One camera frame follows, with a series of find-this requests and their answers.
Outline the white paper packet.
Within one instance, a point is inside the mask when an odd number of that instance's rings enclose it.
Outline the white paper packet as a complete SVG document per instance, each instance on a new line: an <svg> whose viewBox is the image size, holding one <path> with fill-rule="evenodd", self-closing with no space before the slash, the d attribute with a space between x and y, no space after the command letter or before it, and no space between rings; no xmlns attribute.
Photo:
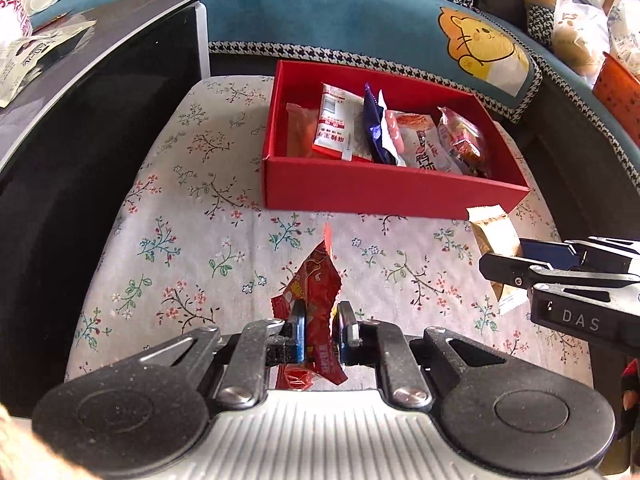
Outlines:
<svg viewBox="0 0 640 480"><path fill-rule="evenodd" d="M1 49L1 107L7 107L35 77L61 55L60 47L73 49L95 20L74 21L43 34L13 41Z"/></svg>

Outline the steamed cake clear packet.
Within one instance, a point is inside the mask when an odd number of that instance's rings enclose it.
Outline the steamed cake clear packet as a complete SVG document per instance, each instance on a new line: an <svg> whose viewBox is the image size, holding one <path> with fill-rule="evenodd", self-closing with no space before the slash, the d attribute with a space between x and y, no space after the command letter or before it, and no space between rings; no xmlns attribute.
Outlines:
<svg viewBox="0 0 640 480"><path fill-rule="evenodd" d="M288 157L314 157L312 146L318 125L318 110L310 110L294 103L286 104L288 112Z"/></svg>

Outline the white plastic bag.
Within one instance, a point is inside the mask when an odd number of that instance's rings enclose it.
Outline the white plastic bag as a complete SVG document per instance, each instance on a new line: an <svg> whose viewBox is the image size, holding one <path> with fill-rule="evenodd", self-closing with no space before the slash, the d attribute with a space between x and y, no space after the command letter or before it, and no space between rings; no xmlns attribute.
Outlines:
<svg viewBox="0 0 640 480"><path fill-rule="evenodd" d="M555 56L593 87L610 52L604 12L575 0L556 0L551 41Z"/></svg>

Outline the white red snack packet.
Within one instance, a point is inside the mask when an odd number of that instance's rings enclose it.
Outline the white red snack packet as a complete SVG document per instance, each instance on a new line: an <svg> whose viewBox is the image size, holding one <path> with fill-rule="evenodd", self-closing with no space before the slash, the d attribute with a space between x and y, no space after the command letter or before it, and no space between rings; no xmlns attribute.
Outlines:
<svg viewBox="0 0 640 480"><path fill-rule="evenodd" d="M439 145L439 137L434 120L429 114L416 114L392 110L399 130L401 149L400 154L409 154L425 142Z"/></svg>

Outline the red Trolli candy bag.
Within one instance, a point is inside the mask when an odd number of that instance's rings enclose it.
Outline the red Trolli candy bag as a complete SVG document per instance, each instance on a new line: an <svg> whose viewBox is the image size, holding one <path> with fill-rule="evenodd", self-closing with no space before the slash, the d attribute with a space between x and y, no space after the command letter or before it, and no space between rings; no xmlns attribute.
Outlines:
<svg viewBox="0 0 640 480"><path fill-rule="evenodd" d="M279 366L278 389L307 390L316 376L337 386L346 382L331 336L332 313L341 287L340 274L332 261L332 231L326 223L322 241L306 257L283 292L271 299L272 312L281 320L290 317L297 300L305 304L302 362Z"/></svg>

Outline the gold foil snack packet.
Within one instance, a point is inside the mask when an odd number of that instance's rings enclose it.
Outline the gold foil snack packet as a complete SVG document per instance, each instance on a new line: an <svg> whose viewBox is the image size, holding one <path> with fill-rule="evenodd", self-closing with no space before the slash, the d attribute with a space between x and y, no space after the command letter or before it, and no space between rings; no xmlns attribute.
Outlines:
<svg viewBox="0 0 640 480"><path fill-rule="evenodd" d="M515 257L522 254L518 233L500 205L468 209L469 222L480 254L494 252L499 256ZM489 281L498 300L498 312L506 315L527 301L526 292L510 284Z"/></svg>

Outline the red white long packet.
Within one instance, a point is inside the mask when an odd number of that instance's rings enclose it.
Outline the red white long packet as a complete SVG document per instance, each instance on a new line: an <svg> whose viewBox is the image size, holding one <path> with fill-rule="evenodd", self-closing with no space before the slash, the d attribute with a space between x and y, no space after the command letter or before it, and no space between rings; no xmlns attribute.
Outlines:
<svg viewBox="0 0 640 480"><path fill-rule="evenodd" d="M362 96L324 84L311 149L320 155L352 162L372 162L363 127Z"/></svg>

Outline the black glossy side table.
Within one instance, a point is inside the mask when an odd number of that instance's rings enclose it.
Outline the black glossy side table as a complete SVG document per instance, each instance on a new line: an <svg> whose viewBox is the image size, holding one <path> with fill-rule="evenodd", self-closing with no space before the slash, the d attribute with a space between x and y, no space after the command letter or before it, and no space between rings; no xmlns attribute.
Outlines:
<svg viewBox="0 0 640 480"><path fill-rule="evenodd" d="M203 0L120 0L1 113L1 401L27 417L62 382L122 199L208 73Z"/></svg>

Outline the orange basket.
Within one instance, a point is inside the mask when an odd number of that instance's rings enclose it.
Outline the orange basket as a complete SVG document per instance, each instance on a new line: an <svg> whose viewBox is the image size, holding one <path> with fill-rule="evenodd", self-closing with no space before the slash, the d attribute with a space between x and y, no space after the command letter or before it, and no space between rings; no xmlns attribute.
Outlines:
<svg viewBox="0 0 640 480"><path fill-rule="evenodd" d="M606 107L636 145L640 142L638 79L608 53L604 54L593 95Z"/></svg>

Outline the red clear biscuit packet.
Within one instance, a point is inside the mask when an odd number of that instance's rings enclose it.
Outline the red clear biscuit packet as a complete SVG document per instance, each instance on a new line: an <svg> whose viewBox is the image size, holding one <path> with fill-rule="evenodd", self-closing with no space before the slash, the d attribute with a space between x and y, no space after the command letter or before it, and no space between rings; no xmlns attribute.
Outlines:
<svg viewBox="0 0 640 480"><path fill-rule="evenodd" d="M449 107L439 107L437 125L440 145L462 174L488 178L488 148L483 133L462 115Z"/></svg>

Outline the floral tablecloth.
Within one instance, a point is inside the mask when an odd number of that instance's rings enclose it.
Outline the floral tablecloth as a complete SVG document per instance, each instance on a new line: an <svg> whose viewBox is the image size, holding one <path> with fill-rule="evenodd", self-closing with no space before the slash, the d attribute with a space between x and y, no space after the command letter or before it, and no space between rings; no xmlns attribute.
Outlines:
<svg viewBox="0 0 640 480"><path fill-rule="evenodd" d="M122 202L67 378L194 328L232 334L268 318L271 298L329 226L341 297L357 318L413 335L446 327L590 384L583 341L530 322L524 296L498 303L468 222L266 209L260 170L271 90L266 76L213 77L179 104Z"/></svg>

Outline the dark green sofa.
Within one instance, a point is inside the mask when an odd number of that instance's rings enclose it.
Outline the dark green sofa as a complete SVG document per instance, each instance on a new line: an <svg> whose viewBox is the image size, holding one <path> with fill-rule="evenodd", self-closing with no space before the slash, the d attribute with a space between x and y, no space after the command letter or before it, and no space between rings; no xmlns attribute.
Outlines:
<svg viewBox="0 0 640 480"><path fill-rule="evenodd" d="M523 0L474 0L469 8L510 32L542 81L515 133L565 235L639 234L639 151L588 84L526 32ZM213 53L221 73L271 70L272 56Z"/></svg>

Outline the purple snack packet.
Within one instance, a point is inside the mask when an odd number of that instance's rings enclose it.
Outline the purple snack packet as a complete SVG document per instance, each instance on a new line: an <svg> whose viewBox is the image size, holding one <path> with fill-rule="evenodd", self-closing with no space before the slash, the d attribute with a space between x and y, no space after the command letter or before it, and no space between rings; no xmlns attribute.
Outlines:
<svg viewBox="0 0 640 480"><path fill-rule="evenodd" d="M390 155L382 148L382 108L374 96L370 84L364 85L362 123L372 160L378 164L395 166Z"/></svg>

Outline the sausage packet pale blue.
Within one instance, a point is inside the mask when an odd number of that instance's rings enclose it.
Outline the sausage packet pale blue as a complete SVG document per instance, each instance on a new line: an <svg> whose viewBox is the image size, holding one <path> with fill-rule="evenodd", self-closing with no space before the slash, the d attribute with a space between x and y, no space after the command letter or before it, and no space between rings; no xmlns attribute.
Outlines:
<svg viewBox="0 0 640 480"><path fill-rule="evenodd" d="M390 155L393 164L398 167L407 166L401 154L405 151L397 120L385 102L383 91L378 92L378 106L382 108L382 148Z"/></svg>

